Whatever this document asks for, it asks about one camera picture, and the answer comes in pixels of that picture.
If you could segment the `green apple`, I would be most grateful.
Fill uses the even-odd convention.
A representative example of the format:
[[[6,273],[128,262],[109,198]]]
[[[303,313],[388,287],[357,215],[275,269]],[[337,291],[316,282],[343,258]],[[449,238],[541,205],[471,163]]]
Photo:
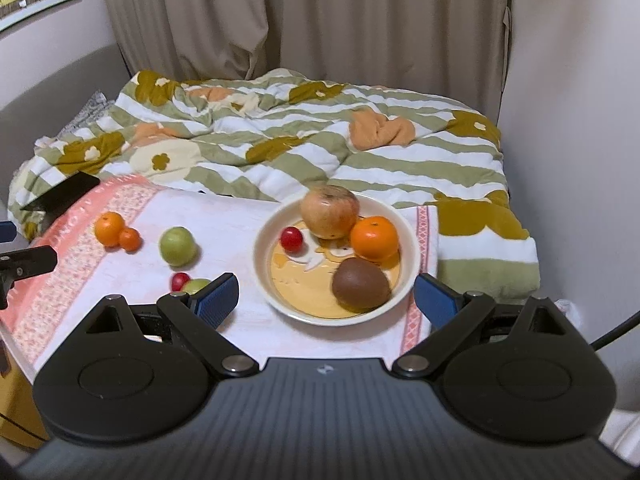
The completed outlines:
[[[210,283],[208,278],[192,278],[192,280],[187,281],[181,287],[182,292],[186,292],[189,295],[194,295],[199,292],[201,289],[206,287]]]
[[[186,266],[198,253],[193,235],[183,226],[174,226],[163,232],[158,242],[163,260],[170,266]]]

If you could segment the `red cherry tomato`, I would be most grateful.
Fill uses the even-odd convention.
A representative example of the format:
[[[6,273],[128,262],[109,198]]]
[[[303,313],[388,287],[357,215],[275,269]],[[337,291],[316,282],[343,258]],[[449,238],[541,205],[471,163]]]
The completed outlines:
[[[280,245],[285,252],[298,254],[305,246],[302,231],[296,226],[287,226],[280,233]]]
[[[191,281],[191,277],[186,272],[177,272],[170,279],[170,290],[172,292],[181,292],[186,283]]]

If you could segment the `large orange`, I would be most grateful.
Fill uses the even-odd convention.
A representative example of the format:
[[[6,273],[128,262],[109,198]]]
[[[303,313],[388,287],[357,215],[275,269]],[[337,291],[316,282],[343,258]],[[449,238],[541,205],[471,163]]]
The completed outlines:
[[[120,232],[125,226],[125,220],[118,212],[105,211],[94,222],[94,236],[103,247],[116,247],[119,245]]]

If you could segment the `small orange mandarin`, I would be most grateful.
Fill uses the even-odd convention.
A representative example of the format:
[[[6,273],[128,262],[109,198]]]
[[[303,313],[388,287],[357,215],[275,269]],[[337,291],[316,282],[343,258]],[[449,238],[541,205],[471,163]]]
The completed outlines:
[[[142,246],[142,237],[136,229],[126,226],[119,232],[118,244],[125,252],[136,252]]]

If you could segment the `black flat card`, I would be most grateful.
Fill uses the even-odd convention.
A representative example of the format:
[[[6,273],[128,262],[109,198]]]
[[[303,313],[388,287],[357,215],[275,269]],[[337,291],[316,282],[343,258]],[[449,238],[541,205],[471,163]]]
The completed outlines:
[[[78,171],[23,206],[21,211],[42,214],[41,231],[47,231],[57,218],[65,214],[74,203],[100,183],[101,180],[98,177]]]

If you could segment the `brown kiwi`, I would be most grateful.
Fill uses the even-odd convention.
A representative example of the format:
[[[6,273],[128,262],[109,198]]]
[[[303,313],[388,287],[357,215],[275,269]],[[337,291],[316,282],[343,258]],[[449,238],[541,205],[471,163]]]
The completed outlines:
[[[336,301],[352,312],[369,312],[390,299],[390,282],[374,263],[348,258],[340,263],[331,281]]]

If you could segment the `cream yellow fruit bowl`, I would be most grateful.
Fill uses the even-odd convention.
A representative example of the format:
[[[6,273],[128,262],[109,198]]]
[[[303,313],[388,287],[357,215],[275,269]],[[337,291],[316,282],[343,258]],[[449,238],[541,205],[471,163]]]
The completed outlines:
[[[293,320],[315,326],[342,327],[367,323],[396,309],[409,296],[421,267],[421,248],[416,229],[396,209],[360,195],[363,218],[381,216],[396,226],[399,249],[381,270],[390,282],[390,299],[369,312],[342,307],[331,292],[332,276],[341,262],[356,255],[349,240],[318,240],[299,213],[297,196],[270,214],[256,233],[252,263],[254,282],[273,309]],[[280,233],[287,226],[302,231],[305,246],[298,254],[285,252]]]

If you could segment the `pink floral towel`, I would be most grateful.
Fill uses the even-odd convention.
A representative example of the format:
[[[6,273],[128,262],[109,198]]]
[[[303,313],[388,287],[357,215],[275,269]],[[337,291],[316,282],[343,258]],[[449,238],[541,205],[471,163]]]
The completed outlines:
[[[152,304],[168,293],[171,267],[158,242],[173,226],[198,243],[189,268],[194,278],[231,272],[239,280],[238,306],[221,330],[259,362],[279,358],[381,358],[392,362],[430,332],[431,325],[408,296],[380,318],[353,326],[326,327],[288,318],[268,304],[254,282],[256,233],[277,204],[161,188],[141,178],[117,178],[95,188],[43,235],[58,254],[52,273],[18,282],[1,315],[1,333],[28,377],[34,377],[87,313],[107,295],[130,304]],[[136,252],[103,247],[93,225],[105,211],[118,212],[136,229]],[[437,211],[432,206],[398,210],[416,229],[421,272],[437,270]]]

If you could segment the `orange mandarin in bowl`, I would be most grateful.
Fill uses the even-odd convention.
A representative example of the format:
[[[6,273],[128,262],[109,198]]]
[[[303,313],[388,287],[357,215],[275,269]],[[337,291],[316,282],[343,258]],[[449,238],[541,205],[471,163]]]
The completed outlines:
[[[384,262],[398,252],[396,226],[381,216],[362,218],[349,233],[349,243],[357,257],[372,262]]]

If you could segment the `red cherry tomato in bowl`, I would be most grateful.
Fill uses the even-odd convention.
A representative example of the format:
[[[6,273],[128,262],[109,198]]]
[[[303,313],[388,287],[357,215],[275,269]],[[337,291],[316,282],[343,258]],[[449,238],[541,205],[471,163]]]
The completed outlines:
[[[285,252],[298,254],[305,246],[302,231],[296,226],[287,226],[280,233],[280,245]]]

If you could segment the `grey sofa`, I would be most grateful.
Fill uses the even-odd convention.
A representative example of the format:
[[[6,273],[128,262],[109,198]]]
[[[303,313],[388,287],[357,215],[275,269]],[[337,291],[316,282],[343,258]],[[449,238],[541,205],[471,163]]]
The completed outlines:
[[[34,154],[35,140],[55,136],[94,92],[114,99],[130,79],[119,46],[96,50],[43,79],[1,110],[1,201],[14,172]]]

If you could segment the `grey patterned pillow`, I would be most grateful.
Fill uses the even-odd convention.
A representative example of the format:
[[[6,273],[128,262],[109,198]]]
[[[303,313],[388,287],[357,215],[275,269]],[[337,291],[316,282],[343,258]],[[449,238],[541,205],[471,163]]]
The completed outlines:
[[[56,136],[60,138],[67,133],[73,133],[79,128],[85,128],[92,122],[96,122],[107,114],[113,104],[114,101],[110,100],[102,91],[94,92],[74,118]]]

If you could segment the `reddish yellow apple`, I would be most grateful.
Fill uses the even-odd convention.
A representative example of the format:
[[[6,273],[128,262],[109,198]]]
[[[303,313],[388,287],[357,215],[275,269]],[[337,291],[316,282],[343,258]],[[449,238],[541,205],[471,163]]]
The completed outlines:
[[[347,188],[321,185],[304,196],[299,209],[312,235],[320,240],[340,240],[359,219],[360,203]]]

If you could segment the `green striped floral duvet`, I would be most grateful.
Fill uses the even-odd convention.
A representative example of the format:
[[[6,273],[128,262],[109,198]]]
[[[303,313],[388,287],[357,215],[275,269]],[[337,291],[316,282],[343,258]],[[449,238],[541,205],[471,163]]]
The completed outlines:
[[[15,166],[8,213],[24,236],[42,229],[27,205],[79,171],[279,203],[328,184],[398,209],[431,205],[442,282],[498,299],[540,284],[535,240],[510,206],[500,131],[446,96],[285,68],[189,81],[142,70],[103,114],[39,139]]]

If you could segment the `beige curtain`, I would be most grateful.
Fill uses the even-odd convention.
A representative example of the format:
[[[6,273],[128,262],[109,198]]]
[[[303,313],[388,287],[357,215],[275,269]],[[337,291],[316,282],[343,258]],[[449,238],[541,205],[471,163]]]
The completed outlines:
[[[105,0],[134,72],[312,79],[435,93],[499,114],[510,0]]]

